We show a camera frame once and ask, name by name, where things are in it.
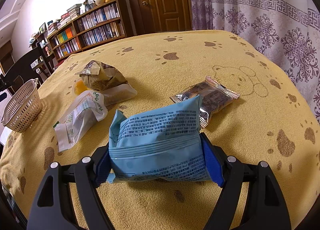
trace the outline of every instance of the yellow candy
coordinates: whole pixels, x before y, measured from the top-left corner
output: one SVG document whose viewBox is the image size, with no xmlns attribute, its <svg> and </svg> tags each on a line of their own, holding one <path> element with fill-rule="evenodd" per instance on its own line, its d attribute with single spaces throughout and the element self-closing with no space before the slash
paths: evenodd
<svg viewBox="0 0 320 230">
<path fill-rule="evenodd" d="M 73 92 L 76 96 L 79 96 L 83 91 L 90 90 L 87 88 L 82 80 L 78 80 L 73 85 Z"/>
</svg>

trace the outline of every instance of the snack package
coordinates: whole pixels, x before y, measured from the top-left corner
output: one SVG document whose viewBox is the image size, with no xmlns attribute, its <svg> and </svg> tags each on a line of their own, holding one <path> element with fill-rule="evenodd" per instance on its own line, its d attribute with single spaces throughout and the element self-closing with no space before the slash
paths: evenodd
<svg viewBox="0 0 320 230">
<path fill-rule="evenodd" d="M 71 103 L 55 124 L 59 152 L 70 149 L 97 122 L 107 116 L 103 94 L 87 90 Z"/>
<path fill-rule="evenodd" d="M 76 73 L 76 75 L 80 75 L 86 87 L 100 92 L 128 83 L 121 72 L 115 67 L 95 60 L 91 60 L 84 69 Z"/>
<path fill-rule="evenodd" d="M 83 88 L 91 88 L 102 93 L 105 106 L 128 100 L 137 95 L 137 91 L 130 86 L 120 71 L 100 61 L 91 60 L 76 75 L 80 75 L 84 85 L 76 82 L 74 89 L 79 88 L 78 92 L 80 92 Z"/>
<path fill-rule="evenodd" d="M 202 96 L 126 118 L 117 110 L 109 130 L 114 173 L 107 181 L 210 180 L 199 136 Z"/>
<path fill-rule="evenodd" d="M 198 94 L 203 96 L 199 113 L 201 128 L 208 125 L 214 113 L 219 112 L 240 97 L 238 93 L 227 89 L 219 82 L 207 76 L 203 82 L 188 87 L 181 93 L 171 96 L 170 99 L 175 103 L 179 103 Z"/>
</svg>

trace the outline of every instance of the beige basket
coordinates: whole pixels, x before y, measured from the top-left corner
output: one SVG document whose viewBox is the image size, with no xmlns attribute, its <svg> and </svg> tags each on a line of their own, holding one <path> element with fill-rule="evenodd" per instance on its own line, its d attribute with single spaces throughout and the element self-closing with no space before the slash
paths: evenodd
<svg viewBox="0 0 320 230">
<path fill-rule="evenodd" d="M 1 119 L 3 126 L 23 133 L 41 112 L 37 82 L 37 78 L 30 79 L 13 95 L 4 109 Z"/>
</svg>

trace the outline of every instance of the curtain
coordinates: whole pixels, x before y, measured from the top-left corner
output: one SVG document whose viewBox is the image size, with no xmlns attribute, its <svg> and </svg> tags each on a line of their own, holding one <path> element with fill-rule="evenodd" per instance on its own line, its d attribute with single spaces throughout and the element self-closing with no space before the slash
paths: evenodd
<svg viewBox="0 0 320 230">
<path fill-rule="evenodd" d="M 277 64 L 320 121 L 320 14 L 312 0 L 191 0 L 194 30 L 244 38 Z"/>
</svg>

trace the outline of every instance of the door frame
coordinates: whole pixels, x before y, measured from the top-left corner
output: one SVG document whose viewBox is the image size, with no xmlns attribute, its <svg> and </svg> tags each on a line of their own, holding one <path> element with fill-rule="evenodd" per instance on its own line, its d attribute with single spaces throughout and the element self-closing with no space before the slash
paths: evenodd
<svg viewBox="0 0 320 230">
<path fill-rule="evenodd" d="M 144 23 L 142 19 L 142 13 L 140 9 L 139 0 L 129 0 L 130 7 L 132 11 L 132 16 L 134 20 L 134 25 L 136 27 L 137 35 L 146 34 Z M 190 27 L 192 29 L 192 11 L 191 11 L 191 0 L 188 0 L 188 10 L 190 13 Z"/>
</svg>

